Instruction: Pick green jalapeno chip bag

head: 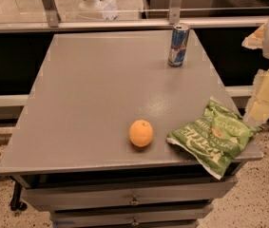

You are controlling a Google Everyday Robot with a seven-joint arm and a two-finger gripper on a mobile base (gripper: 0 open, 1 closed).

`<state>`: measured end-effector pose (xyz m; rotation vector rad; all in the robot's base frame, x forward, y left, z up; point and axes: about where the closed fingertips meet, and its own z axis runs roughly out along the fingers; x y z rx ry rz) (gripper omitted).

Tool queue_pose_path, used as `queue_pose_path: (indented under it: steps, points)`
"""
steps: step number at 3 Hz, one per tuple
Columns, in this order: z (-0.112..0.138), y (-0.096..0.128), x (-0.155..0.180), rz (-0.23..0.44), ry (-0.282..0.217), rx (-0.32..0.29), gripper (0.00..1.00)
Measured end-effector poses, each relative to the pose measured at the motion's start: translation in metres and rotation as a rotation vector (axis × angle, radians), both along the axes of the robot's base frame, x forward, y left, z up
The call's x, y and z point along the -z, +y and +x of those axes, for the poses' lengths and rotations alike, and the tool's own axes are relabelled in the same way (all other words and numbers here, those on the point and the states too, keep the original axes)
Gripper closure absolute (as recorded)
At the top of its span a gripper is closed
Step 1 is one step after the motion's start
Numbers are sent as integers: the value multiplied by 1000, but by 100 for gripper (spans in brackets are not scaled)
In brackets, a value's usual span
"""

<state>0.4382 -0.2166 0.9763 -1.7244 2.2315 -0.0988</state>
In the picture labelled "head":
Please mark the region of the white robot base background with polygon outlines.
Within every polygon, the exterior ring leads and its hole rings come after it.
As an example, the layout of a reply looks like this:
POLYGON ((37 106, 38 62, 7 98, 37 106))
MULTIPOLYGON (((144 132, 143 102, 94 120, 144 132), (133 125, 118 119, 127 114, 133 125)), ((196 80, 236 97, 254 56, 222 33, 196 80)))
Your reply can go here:
POLYGON ((82 0, 78 16, 85 20, 110 21, 118 16, 116 0, 82 0))

